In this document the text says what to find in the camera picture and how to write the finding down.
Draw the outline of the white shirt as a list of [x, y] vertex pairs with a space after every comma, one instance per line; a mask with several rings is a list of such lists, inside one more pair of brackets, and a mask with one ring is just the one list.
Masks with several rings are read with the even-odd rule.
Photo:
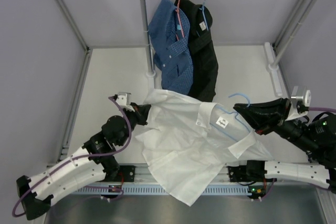
[[[210, 126], [211, 112], [217, 103], [161, 89], [153, 90], [144, 103], [151, 105], [148, 124], [136, 138], [143, 144], [142, 155], [148, 167], [237, 166], [248, 160], [272, 160], [272, 155], [256, 139], [252, 129], [245, 138], [234, 142]], [[208, 185], [179, 182], [161, 186], [168, 194], [191, 206]]]

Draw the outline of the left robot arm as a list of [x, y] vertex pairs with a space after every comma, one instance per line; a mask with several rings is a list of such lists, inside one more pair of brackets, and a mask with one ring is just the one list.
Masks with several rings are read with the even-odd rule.
[[58, 201], [91, 183], [103, 180], [114, 181], [120, 165], [115, 154], [124, 151], [131, 142], [137, 125], [146, 125], [151, 106], [131, 103], [123, 108], [116, 105], [121, 115], [110, 117], [83, 146], [53, 167], [35, 176], [17, 179], [19, 200], [12, 210], [22, 206], [23, 216], [31, 221], [47, 213]]

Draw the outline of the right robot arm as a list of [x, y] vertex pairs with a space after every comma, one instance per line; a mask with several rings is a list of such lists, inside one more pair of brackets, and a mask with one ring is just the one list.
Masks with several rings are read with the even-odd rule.
[[244, 174], [252, 182], [285, 179], [312, 184], [335, 193], [335, 113], [323, 111], [312, 121], [303, 122], [307, 105], [299, 104], [298, 117], [288, 98], [264, 103], [236, 103], [234, 110], [258, 135], [275, 133], [303, 151], [308, 162], [295, 164], [280, 161], [248, 160]]

